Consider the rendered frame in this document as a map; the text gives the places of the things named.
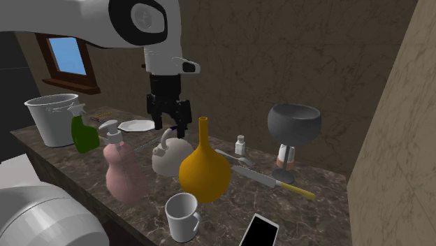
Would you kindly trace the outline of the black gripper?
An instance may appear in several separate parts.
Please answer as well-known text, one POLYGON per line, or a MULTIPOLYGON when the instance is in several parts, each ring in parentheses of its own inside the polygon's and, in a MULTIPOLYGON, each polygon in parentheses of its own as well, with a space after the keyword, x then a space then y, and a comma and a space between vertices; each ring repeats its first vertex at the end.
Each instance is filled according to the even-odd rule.
POLYGON ((147 95, 147 113, 151 115, 154 128, 162 128, 162 113, 176 115, 177 137, 184 138, 187 125, 192 123, 189 100, 180 101, 180 75, 150 74, 151 93, 147 95))

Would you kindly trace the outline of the white octagonal plate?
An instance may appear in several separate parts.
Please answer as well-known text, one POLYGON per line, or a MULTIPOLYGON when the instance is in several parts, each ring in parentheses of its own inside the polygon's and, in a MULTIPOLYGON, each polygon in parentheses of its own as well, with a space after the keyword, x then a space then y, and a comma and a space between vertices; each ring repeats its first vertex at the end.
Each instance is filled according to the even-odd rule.
POLYGON ((122 122, 118 129, 125 132, 145 132, 155 129, 155 125, 152 120, 130 120, 122 122))

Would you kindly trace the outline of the grey thin utensil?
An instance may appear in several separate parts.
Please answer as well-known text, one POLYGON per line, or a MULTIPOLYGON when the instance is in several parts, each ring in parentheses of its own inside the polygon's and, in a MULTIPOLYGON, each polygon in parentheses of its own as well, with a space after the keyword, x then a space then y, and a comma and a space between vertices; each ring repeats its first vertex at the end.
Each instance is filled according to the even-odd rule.
POLYGON ((160 140, 161 140, 161 138, 155 138, 155 139, 149 141, 148 143, 145 143, 144 145, 141 145, 141 146, 137 147, 134 151, 136 152, 136 151, 138 151, 138 150, 140 150, 140 149, 142 149, 144 147, 147 147, 147 146, 152 145, 152 144, 154 144, 156 142, 159 142, 160 140))

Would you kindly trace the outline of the white kettle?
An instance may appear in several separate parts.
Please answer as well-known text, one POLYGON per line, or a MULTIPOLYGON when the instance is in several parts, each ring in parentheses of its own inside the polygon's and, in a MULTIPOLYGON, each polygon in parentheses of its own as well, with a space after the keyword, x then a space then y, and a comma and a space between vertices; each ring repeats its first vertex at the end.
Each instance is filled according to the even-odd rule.
POLYGON ((159 145, 152 151, 153 171, 164 177, 178 176, 181 163, 194 151, 186 140, 170 138, 172 131, 172 128, 166 129, 159 145))

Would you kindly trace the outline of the orange long-necked vase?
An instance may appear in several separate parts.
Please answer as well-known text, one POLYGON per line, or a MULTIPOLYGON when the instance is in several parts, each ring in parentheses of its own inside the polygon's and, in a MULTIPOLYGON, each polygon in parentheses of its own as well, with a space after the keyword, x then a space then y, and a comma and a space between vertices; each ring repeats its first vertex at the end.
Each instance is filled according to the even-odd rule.
POLYGON ((193 194, 199 203, 211 203, 220 198, 231 181, 227 159, 216 152, 208 140, 208 118, 198 118, 198 147, 180 165, 181 188, 193 194))

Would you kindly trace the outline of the pink soap dispenser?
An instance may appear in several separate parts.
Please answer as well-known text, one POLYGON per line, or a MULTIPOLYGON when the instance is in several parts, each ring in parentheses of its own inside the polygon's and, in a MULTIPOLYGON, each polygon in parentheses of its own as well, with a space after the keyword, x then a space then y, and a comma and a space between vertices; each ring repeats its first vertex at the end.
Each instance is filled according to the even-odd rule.
POLYGON ((124 203, 139 201, 147 193, 145 173, 135 160, 134 149, 123 140, 117 128, 117 120, 108 120, 99 129, 107 129, 108 144, 103 155, 108 162, 106 187, 118 200, 124 203))

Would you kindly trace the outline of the green spray bottle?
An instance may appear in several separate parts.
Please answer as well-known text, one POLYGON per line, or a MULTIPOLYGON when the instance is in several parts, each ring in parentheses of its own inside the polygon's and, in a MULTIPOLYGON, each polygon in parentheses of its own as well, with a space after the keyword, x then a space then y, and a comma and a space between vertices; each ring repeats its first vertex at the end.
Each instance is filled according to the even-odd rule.
POLYGON ((100 145, 97 130, 83 123, 82 113, 85 112, 83 110, 84 106, 85 104, 81 103, 68 108, 68 111, 73 115, 71 119, 71 137, 80 154, 94 150, 100 145))

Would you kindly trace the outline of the white mug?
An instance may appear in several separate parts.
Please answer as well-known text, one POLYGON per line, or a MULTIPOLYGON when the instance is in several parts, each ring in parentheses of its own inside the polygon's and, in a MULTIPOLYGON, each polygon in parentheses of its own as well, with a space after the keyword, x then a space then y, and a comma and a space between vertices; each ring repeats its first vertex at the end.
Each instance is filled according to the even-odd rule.
POLYGON ((190 193, 175 194, 167 200, 165 212, 174 241, 186 243, 198 233, 201 215, 196 211, 197 207, 198 201, 190 193))

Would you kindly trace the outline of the brown framed window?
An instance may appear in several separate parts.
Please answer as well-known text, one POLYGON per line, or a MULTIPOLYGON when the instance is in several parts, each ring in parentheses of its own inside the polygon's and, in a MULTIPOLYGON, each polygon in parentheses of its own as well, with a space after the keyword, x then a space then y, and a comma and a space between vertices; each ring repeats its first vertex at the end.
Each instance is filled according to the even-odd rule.
POLYGON ((50 77, 43 82, 83 94, 100 94, 87 45, 68 36, 36 34, 50 77))

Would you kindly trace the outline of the white bucket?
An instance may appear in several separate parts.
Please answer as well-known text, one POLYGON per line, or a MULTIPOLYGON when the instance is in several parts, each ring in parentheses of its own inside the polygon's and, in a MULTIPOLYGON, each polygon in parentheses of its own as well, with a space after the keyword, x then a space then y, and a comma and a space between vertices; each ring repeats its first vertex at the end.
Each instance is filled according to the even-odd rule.
POLYGON ((77 94, 53 94, 30 99, 24 104, 28 107, 45 145, 63 147, 73 144, 73 114, 68 108, 79 103, 77 94))

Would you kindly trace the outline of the white and brown bottle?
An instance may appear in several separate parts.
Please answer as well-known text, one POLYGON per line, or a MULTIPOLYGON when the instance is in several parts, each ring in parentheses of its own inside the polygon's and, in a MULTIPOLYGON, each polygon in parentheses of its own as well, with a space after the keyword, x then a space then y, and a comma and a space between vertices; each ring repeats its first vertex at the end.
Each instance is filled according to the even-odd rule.
MULTIPOLYGON (((283 164, 284 164, 285 152, 286 152, 286 146, 281 144, 280 148, 279 148, 279 153, 277 155, 277 161, 276 161, 277 166, 280 168, 282 168, 283 164)), ((286 169, 288 171, 291 170, 294 166, 294 163, 295 163, 294 157, 295 157, 295 147, 290 147, 288 160, 286 163, 286 169)))

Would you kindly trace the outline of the grey goblet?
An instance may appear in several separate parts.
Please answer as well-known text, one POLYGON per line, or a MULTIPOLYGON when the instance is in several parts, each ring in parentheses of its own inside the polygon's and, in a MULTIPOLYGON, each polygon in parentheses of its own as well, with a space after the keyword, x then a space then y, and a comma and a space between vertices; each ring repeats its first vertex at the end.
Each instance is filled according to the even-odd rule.
POLYGON ((274 105, 268 113, 268 130, 280 144, 286 146, 283 167, 275 169, 271 175, 276 180, 291 185, 295 178, 286 169, 290 147, 311 143, 321 129, 321 113, 316 108, 295 103, 274 105))

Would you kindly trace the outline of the black smartphone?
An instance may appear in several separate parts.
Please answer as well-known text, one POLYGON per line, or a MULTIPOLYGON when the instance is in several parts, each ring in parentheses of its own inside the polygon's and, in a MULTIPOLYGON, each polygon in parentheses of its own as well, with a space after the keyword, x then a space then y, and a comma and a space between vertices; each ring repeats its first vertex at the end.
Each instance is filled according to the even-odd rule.
POLYGON ((275 246, 279 225, 255 213, 239 246, 275 246))

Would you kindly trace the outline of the black refrigerator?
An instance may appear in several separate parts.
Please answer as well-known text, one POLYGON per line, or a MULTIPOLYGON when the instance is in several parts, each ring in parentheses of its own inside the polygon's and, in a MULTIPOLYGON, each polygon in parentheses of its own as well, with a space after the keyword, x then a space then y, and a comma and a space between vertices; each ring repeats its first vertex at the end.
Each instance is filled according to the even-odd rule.
POLYGON ((25 101, 39 97, 13 32, 0 32, 0 162, 24 153, 11 131, 34 124, 25 101))

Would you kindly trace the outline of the yellow-handled knife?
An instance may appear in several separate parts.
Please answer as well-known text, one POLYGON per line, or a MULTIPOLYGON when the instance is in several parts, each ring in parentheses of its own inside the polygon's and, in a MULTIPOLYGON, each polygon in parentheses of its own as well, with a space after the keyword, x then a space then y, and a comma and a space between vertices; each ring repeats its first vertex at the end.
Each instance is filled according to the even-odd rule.
POLYGON ((290 185, 290 184, 286 184, 284 182, 281 182, 281 181, 276 180, 272 177, 257 173, 256 171, 250 170, 250 169, 245 168, 243 166, 234 165, 231 167, 231 169, 234 170, 235 172, 247 177, 247 178, 255 180, 255 181, 257 181, 263 185, 266 185, 270 188, 280 186, 283 189, 287 189, 287 190, 292 191, 294 193, 303 195, 307 199, 313 200, 316 198, 316 195, 313 194, 312 192, 306 191, 304 189, 295 187, 295 186, 290 185))

